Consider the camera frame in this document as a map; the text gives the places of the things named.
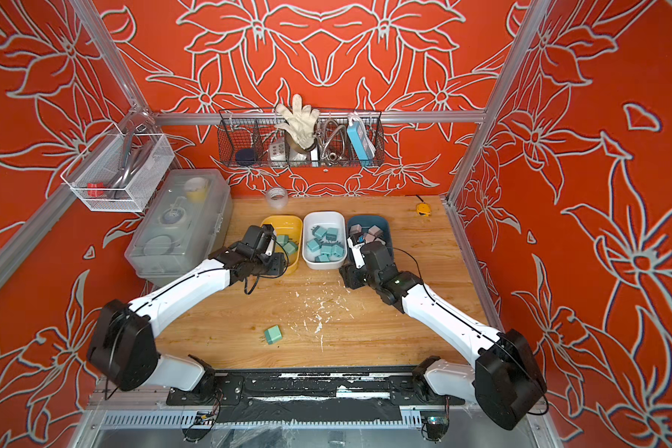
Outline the blue plug top pile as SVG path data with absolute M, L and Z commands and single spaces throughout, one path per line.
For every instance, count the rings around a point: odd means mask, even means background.
M 327 235 L 328 231 L 329 230 L 327 228 L 325 228 L 323 226 L 320 226 L 320 225 L 317 225 L 317 226 L 313 227 L 312 235 L 313 235 L 313 237 L 315 237 L 315 239 L 323 240 L 323 239 L 326 238 L 326 235 Z

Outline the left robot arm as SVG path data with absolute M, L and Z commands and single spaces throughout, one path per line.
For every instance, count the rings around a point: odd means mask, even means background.
M 209 255 L 183 276 L 130 302 L 113 300 L 100 311 L 87 360 L 117 390 L 164 386 L 196 401 L 216 396 L 214 369 L 198 358 L 161 354 L 156 338 L 209 296 L 238 283 L 286 273 L 289 258 L 276 250 L 271 224 L 252 225 L 242 240 Z

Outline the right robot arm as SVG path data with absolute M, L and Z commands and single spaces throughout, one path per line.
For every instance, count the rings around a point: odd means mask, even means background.
M 547 392 L 546 381 L 525 336 L 501 332 L 440 297 L 418 274 L 400 270 L 380 242 L 348 245 L 353 261 L 340 269 L 349 289 L 368 286 L 382 302 L 419 321 L 466 363 L 439 357 L 422 362 L 414 376 L 437 396 L 476 403 L 497 426 L 513 430 Z

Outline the dark teal storage bin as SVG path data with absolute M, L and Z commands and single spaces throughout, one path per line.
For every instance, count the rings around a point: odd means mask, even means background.
M 346 247 L 348 258 L 357 269 L 364 266 L 362 255 L 356 250 L 363 244 L 378 241 L 388 249 L 391 259 L 394 259 L 393 243 L 388 221 L 377 215 L 356 215 L 346 223 Z

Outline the yellow storage bin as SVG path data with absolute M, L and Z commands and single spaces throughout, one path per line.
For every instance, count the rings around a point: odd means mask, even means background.
M 302 220 L 293 215 L 272 215 L 262 225 L 271 225 L 276 233 L 276 251 L 287 257 L 286 274 L 293 273 L 300 260 L 302 249 Z

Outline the white storage bin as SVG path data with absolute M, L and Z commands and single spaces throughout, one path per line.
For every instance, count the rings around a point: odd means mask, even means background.
M 337 241 L 327 241 L 326 239 L 319 240 L 321 246 L 327 243 L 331 244 L 341 244 L 345 249 L 345 255 L 340 259 L 330 258 L 330 262 L 319 263 L 315 262 L 315 257 L 319 255 L 319 252 L 314 253 L 308 250 L 306 244 L 309 240 L 315 239 L 312 235 L 313 227 L 320 225 L 325 228 L 338 228 L 339 229 L 339 238 Z M 345 232 L 345 218 L 342 214 L 335 211 L 317 211 L 309 213 L 304 218 L 304 228 L 302 229 L 302 258 L 306 262 L 306 265 L 315 271 L 328 271 L 328 270 L 337 270 L 343 266 L 347 256 L 346 250 L 346 232 Z

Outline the clear plastic lidded box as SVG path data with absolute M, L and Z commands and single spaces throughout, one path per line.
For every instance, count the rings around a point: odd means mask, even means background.
M 184 184 L 192 177 L 210 181 L 204 203 L 191 203 Z M 156 287 L 190 272 L 224 245 L 233 199 L 218 169 L 172 170 L 125 251 L 137 277 Z

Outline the yellow cup in clear box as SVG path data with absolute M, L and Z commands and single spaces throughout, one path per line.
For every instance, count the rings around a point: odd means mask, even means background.
M 205 177 L 192 177 L 184 184 L 184 194 L 191 203 L 204 203 L 209 192 L 210 181 Z

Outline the light blue box in basket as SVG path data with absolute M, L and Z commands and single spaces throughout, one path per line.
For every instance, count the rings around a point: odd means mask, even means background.
M 347 135 L 362 166 L 370 166 L 375 156 L 375 146 L 368 136 L 367 128 L 357 113 L 349 113 L 347 116 Z

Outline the clear tape roll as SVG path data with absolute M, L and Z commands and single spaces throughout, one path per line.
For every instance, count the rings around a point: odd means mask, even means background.
M 289 203 L 289 192 L 282 187 L 274 187 L 265 193 L 265 201 L 273 209 L 283 209 Z

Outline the yellow tape measure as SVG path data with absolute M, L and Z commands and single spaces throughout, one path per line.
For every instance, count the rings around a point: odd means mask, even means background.
M 431 207 L 427 203 L 419 203 L 416 206 L 416 213 L 422 217 L 430 217 L 432 214 Z

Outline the white power strip in basket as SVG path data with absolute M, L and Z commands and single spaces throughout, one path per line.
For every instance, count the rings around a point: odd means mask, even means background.
M 273 140 L 268 147 L 268 156 L 271 166 L 287 166 L 287 148 L 283 138 Z

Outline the cream rubber glove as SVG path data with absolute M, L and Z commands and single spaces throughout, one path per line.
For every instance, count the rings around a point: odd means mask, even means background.
M 284 104 L 277 105 L 276 113 L 284 120 L 276 128 L 285 131 L 301 149 L 308 150 L 315 145 L 315 125 L 320 111 L 305 105 L 302 95 L 293 95 L 291 108 Z

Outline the red item in white basket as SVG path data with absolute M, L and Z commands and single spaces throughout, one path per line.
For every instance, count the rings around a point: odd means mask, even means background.
M 89 183 L 86 190 L 89 198 L 101 198 L 106 195 L 106 186 L 102 182 Z

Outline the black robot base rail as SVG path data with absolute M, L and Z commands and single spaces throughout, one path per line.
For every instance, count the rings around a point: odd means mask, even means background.
M 212 395 L 169 390 L 170 408 L 218 410 L 218 423 L 396 423 L 401 413 L 442 412 L 446 399 L 428 392 L 414 367 L 346 367 L 217 371 Z

